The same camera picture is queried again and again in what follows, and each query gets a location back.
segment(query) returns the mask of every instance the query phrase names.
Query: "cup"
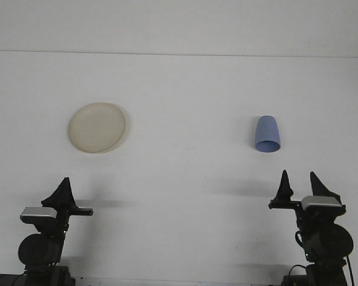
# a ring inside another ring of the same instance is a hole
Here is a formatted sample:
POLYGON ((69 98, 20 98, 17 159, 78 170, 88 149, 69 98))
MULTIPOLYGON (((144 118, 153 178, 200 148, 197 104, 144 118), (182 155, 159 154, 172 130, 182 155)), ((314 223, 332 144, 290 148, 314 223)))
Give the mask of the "cup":
POLYGON ((280 149, 280 134, 273 116, 261 116, 257 121, 255 147, 260 152, 270 153, 280 149))

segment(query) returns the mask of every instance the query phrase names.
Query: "white wall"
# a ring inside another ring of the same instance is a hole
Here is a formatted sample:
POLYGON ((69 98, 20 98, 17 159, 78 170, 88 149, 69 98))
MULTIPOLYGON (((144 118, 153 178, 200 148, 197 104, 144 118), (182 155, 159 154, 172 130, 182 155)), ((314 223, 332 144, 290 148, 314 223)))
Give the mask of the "white wall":
POLYGON ((358 0, 0 0, 0 49, 358 57, 358 0))
POLYGON ((0 52, 0 272, 20 273, 18 219, 69 176, 93 217, 72 217, 74 276, 275 283, 305 263, 295 215, 269 210, 287 169, 341 194, 358 284, 358 59, 0 52), (67 138, 85 104, 119 104, 128 134, 86 154, 67 138), (252 147, 257 117, 282 148, 252 147))

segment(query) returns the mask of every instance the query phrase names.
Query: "beige plate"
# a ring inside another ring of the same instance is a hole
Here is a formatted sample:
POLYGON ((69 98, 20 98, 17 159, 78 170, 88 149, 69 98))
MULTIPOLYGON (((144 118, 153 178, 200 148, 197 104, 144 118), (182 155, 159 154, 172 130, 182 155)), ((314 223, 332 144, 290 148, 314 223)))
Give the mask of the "beige plate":
POLYGON ((125 116, 117 106, 95 102, 74 114, 67 133, 76 148, 84 152, 101 153, 115 147, 125 129, 125 116))

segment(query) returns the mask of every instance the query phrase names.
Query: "upside-down cup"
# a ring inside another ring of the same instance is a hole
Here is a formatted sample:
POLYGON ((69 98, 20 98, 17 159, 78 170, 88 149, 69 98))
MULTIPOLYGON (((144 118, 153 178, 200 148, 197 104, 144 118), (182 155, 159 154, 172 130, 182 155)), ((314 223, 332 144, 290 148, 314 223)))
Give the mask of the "upside-down cup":
POLYGON ((260 152, 270 153, 280 149, 280 134, 273 116, 261 116, 257 121, 255 147, 260 152))

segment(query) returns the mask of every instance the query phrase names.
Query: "cable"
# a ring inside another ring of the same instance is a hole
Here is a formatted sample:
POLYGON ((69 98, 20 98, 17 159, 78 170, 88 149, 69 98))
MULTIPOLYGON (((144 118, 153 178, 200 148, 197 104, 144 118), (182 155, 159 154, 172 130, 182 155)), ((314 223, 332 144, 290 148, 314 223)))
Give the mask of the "cable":
POLYGON ((11 286, 14 286, 14 284, 16 283, 16 281, 17 281, 21 276, 23 276, 23 275, 25 275, 25 272, 24 272, 23 274, 18 275, 18 276, 13 280, 11 286))
POLYGON ((355 286, 355 284, 354 284, 353 270, 351 270, 350 259, 348 258, 348 256, 346 256, 346 259, 347 259, 347 266, 348 266, 348 269, 349 269, 349 271, 350 271, 351 286, 355 286))
POLYGON ((302 248, 304 248, 303 243, 300 240, 299 234, 301 234, 301 231, 296 231, 296 233, 294 234, 294 238, 296 239, 296 243, 302 248))
POLYGON ((301 267, 301 268, 306 269, 306 267, 305 267, 304 265, 301 265, 301 264, 293 265, 292 268, 291 268, 291 270, 289 270, 289 273, 288 273, 288 281, 289 281, 290 278, 291 278, 291 273, 292 273, 292 270, 293 270, 294 267, 301 267))

